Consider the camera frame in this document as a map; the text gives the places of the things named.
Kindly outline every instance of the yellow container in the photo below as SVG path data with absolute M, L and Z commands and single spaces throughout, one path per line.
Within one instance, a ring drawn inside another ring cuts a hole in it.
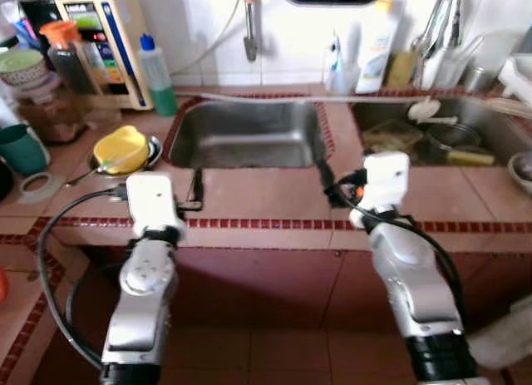
M 134 126 L 123 126 L 99 140 L 93 152 L 100 165 L 111 165 L 106 172 L 115 175 L 139 170 L 148 159 L 149 147 Z

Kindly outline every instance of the white bowl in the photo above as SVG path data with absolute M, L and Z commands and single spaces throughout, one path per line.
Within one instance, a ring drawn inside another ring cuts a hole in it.
M 508 171 L 512 178 L 521 186 L 523 190 L 532 195 L 532 180 L 524 178 L 520 175 L 519 170 L 516 170 L 516 164 L 522 162 L 525 159 L 527 165 L 532 166 L 532 151 L 520 152 L 513 155 L 510 160 L 508 160 Z

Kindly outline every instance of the green cup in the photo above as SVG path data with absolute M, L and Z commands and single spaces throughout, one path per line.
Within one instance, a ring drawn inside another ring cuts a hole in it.
M 28 125 L 0 130 L 0 155 L 21 175 L 34 175 L 47 167 L 47 152 Z

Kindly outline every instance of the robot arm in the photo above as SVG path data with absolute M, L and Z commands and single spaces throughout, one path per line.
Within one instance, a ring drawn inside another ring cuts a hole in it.
M 170 178 L 139 173 L 126 182 L 139 237 L 120 272 L 121 295 L 101 355 L 101 383 L 157 384 L 177 289 L 174 252 L 185 237 L 175 211 Z
M 364 169 L 366 184 L 358 206 L 387 221 L 402 220 L 397 209 L 406 193 L 408 156 L 370 155 Z M 358 210 L 349 218 L 369 235 L 373 265 L 386 286 L 418 383 L 489 384 L 477 375 L 461 316 L 436 267 L 432 246 L 418 234 Z

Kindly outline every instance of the stainless steel sink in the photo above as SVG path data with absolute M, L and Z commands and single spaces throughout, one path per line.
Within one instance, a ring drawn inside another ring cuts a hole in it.
M 312 103 L 207 101 L 186 112 L 170 160 L 179 167 L 308 167 L 325 158 Z
M 441 98 L 438 116 L 457 116 L 459 122 L 471 127 L 481 138 L 481 147 L 495 157 L 497 165 L 506 165 L 515 153 L 532 149 L 532 140 L 511 119 L 504 114 L 486 109 L 475 98 Z M 407 119 L 411 104 L 359 103 L 352 106 L 352 112 L 359 131 L 395 119 L 411 124 Z M 424 131 L 429 125 L 418 126 Z M 414 164 L 423 165 L 422 156 L 414 156 Z

